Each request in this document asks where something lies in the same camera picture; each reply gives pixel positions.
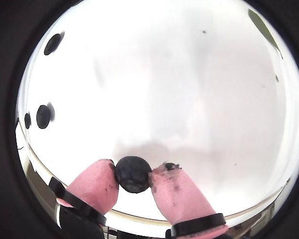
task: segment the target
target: dark stain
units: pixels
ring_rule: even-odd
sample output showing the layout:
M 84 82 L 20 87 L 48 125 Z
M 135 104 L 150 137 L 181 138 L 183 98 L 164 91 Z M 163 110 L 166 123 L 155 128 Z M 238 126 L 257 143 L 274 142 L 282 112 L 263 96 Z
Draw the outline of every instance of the dark stain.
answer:
M 109 163 L 109 167 L 110 167 L 113 171 L 115 171 L 115 165 L 114 165 L 114 164 Z

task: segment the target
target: black strap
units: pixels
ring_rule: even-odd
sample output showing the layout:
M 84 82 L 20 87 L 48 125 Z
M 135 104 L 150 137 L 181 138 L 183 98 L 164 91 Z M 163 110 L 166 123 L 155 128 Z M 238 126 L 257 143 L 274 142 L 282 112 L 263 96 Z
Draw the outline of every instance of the black strap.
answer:
M 183 237 L 225 224 L 226 220 L 222 213 L 213 214 L 206 217 L 193 219 L 190 221 L 177 223 L 173 225 L 171 229 L 168 229 L 166 231 L 165 238 L 172 239 L 176 237 Z
M 61 198 L 71 204 L 76 210 L 80 212 L 81 215 L 105 226 L 106 217 L 104 217 L 101 213 L 99 213 L 87 203 L 83 202 L 78 197 L 66 191 L 62 183 L 55 177 L 51 178 L 49 188 L 54 192 L 57 198 Z

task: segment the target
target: dark round berry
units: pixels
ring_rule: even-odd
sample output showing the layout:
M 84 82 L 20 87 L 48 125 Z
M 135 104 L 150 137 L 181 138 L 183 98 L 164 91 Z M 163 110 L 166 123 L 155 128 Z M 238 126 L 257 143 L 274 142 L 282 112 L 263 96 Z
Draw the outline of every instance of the dark round berry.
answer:
M 31 117 L 29 113 L 26 113 L 24 116 L 24 124 L 25 124 L 25 128 L 29 129 L 30 125 L 31 125 Z
M 117 182 L 129 193 L 140 193 L 149 188 L 150 165 L 137 156 L 121 158 L 115 167 Z
M 59 33 L 51 37 L 51 39 L 48 41 L 48 43 L 45 46 L 44 54 L 47 56 L 50 55 L 53 51 L 55 51 L 58 48 L 61 40 L 62 40 L 62 35 Z
M 51 111 L 48 106 L 40 106 L 36 113 L 36 123 L 39 128 L 47 128 L 51 120 Z

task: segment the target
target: glossy surface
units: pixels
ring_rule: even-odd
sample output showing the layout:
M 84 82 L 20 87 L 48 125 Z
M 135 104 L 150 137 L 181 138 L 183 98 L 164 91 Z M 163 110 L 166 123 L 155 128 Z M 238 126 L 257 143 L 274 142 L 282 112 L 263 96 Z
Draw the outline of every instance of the glossy surface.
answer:
M 152 168 L 170 161 L 230 226 L 259 213 L 299 169 L 299 73 L 262 20 L 267 29 L 237 0 L 85 0 L 68 10 L 20 88 L 19 115 L 48 103 L 55 111 L 47 128 L 24 130 L 30 160 L 35 154 L 66 185 L 101 158 L 136 155 Z M 62 42 L 44 55 L 59 32 Z M 120 190 L 113 209 L 165 220 L 150 190 Z M 165 231 L 107 217 L 139 235 Z

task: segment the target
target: black dot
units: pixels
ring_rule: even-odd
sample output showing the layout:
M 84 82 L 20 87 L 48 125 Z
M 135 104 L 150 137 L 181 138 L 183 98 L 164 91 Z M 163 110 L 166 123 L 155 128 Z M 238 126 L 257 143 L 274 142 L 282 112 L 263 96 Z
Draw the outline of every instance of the black dot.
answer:
M 58 48 L 62 38 L 63 37 L 60 33 L 55 34 L 53 37 L 51 37 L 51 39 L 46 44 L 44 54 L 47 56 L 50 55 L 53 51 L 55 51 Z
M 25 124 L 25 128 L 29 129 L 30 125 L 31 125 L 31 117 L 29 113 L 26 113 L 24 116 L 24 124 Z
M 36 123 L 39 128 L 47 128 L 51 120 L 51 111 L 48 106 L 40 106 L 36 113 Z

